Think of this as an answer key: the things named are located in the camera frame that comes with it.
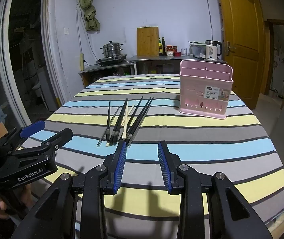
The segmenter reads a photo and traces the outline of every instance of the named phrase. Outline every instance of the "striped tablecloth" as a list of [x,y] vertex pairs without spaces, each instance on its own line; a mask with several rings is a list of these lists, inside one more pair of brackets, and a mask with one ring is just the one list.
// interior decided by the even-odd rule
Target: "striped tablecloth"
[[[165,190],[157,158],[157,144],[166,140],[171,153],[198,172],[225,173],[264,222],[284,208],[284,169],[264,128],[251,110],[231,93],[225,120],[190,116],[178,112],[178,75],[139,75],[102,78],[78,93],[46,121],[46,128],[29,138],[33,147],[64,128],[73,139],[57,151],[58,171],[34,183],[32,191],[42,195],[61,173],[86,173],[102,164],[115,146],[106,147],[101,137],[111,114],[129,98],[141,105],[154,97],[152,106],[127,151],[122,185],[116,196],[105,196],[109,236],[116,238],[176,238],[180,196]],[[208,209],[203,194],[206,238]],[[77,213],[79,227],[80,211]]]

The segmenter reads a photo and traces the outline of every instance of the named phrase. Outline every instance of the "human hand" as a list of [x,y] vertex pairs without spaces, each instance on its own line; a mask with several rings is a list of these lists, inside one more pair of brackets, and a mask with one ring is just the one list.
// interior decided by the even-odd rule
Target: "human hand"
[[[31,208],[33,206],[33,200],[31,198],[31,184],[26,185],[20,196],[20,200],[25,204],[26,207]],[[7,204],[0,198],[0,218],[8,219],[9,215],[5,213]]]

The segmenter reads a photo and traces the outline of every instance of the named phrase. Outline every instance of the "blue stripe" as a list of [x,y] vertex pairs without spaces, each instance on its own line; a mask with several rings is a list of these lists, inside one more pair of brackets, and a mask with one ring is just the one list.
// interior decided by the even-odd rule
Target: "blue stripe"
[[90,88],[102,88],[102,87],[119,87],[119,86],[133,86],[133,85],[154,85],[154,84],[168,84],[168,85],[180,85],[180,81],[154,81],[154,82],[126,82],[126,83],[109,83],[99,85],[89,85],[86,89]]
[[[53,135],[55,133],[42,130],[32,137],[44,141]],[[96,139],[73,136],[72,140],[64,145],[64,148],[99,156],[114,153],[115,146],[106,147],[106,142],[103,141],[101,146],[97,148],[97,142]],[[274,145],[268,138],[235,144],[168,144],[168,148],[182,161],[224,160],[275,151]],[[127,159],[158,161],[157,144],[132,144],[127,151]]]
[[[129,106],[133,104],[137,105],[140,100],[132,100],[129,101]],[[148,100],[142,100],[141,106],[144,106]],[[111,107],[123,106],[124,101],[111,101]],[[65,103],[63,106],[65,107],[108,107],[109,101],[69,101]],[[171,99],[154,99],[152,102],[152,106],[171,106],[171,107],[179,107],[179,100],[171,100]],[[241,100],[238,101],[229,101],[228,107],[236,107],[236,106],[245,106],[244,102]]]

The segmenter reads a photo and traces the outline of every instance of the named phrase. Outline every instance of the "pile of chopsticks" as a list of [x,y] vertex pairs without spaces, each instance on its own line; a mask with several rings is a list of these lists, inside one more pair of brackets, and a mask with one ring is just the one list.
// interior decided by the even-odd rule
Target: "pile of chopsticks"
[[[111,101],[109,102],[109,110],[108,110],[108,115],[107,115],[107,123],[106,123],[106,130],[103,132],[97,147],[99,147],[102,143],[102,140],[104,139],[104,136],[106,136],[106,146],[112,146],[112,145],[116,145],[117,142],[119,140],[124,140],[126,142],[127,148],[129,148],[135,138],[135,136],[138,133],[138,130],[141,126],[141,124],[144,121],[144,118],[147,114],[147,112],[149,111],[149,107],[151,106],[151,103],[153,101],[154,98],[149,98],[149,100],[147,101],[147,103],[145,104],[145,106],[141,109],[141,112],[138,114],[138,116],[136,117],[135,121],[133,122],[133,124],[130,126],[130,124],[132,123],[138,108],[140,107],[140,104],[143,100],[143,96],[140,99],[138,105],[136,106],[136,108],[134,109],[132,115],[130,116],[129,119],[129,115],[131,113],[131,111],[134,108],[134,105],[131,107],[131,109],[129,110],[129,105],[128,105],[128,101],[129,99],[126,99],[124,101],[124,104],[121,108],[120,114],[116,120],[115,126],[111,132],[110,130],[110,126],[112,124],[112,121],[115,119],[115,116],[117,114],[117,112],[119,111],[120,107],[119,106],[116,110],[116,112],[114,113],[112,119],[110,120],[110,111],[111,111]],[[124,126],[123,132],[122,134],[120,134],[121,131],[121,127]]]

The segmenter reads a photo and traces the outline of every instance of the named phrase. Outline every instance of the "pink basket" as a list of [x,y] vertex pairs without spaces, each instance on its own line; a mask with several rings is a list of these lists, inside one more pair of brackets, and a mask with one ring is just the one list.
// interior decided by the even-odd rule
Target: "pink basket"
[[233,69],[226,64],[182,60],[179,112],[225,119],[232,75]]

